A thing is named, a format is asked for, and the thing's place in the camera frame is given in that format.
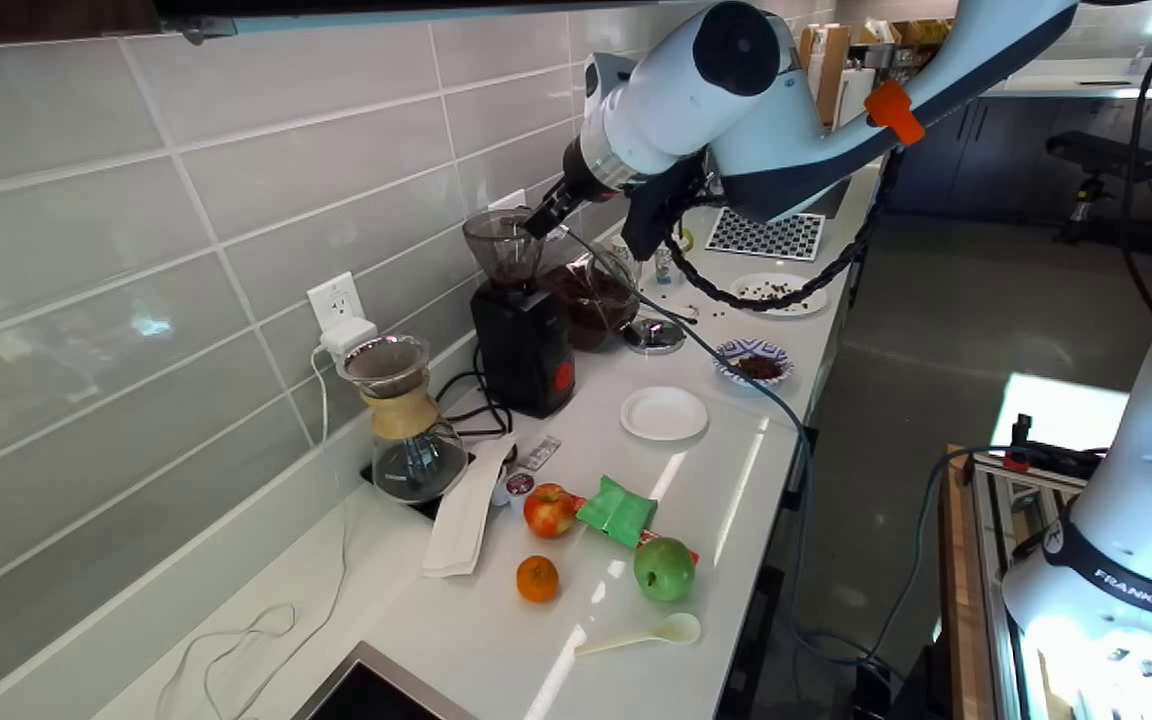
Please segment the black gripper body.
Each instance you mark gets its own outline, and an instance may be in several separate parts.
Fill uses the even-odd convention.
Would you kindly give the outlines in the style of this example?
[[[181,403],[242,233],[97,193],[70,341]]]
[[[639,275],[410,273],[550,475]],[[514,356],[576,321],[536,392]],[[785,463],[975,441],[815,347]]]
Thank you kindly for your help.
[[[565,174],[559,179],[539,198],[536,214],[525,222],[525,230],[544,239],[551,230],[559,230],[580,203],[608,201],[613,187],[593,175],[585,163],[580,144],[565,148]]]

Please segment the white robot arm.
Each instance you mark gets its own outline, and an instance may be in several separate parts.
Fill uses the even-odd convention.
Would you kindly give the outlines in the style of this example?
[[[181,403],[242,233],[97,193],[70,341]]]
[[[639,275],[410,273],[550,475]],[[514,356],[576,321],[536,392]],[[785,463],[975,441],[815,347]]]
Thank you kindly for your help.
[[[716,187],[778,222],[888,148],[1007,79],[1057,43],[1080,0],[960,0],[949,43],[907,86],[882,86],[846,128],[825,128],[785,24],[722,0],[647,58],[587,64],[585,124],[565,175],[527,216],[550,235],[580,203],[632,201],[624,239],[653,256]],[[1080,697],[1117,720],[1152,720],[1152,343],[1110,457],[1069,522],[1000,580],[1003,609]]]

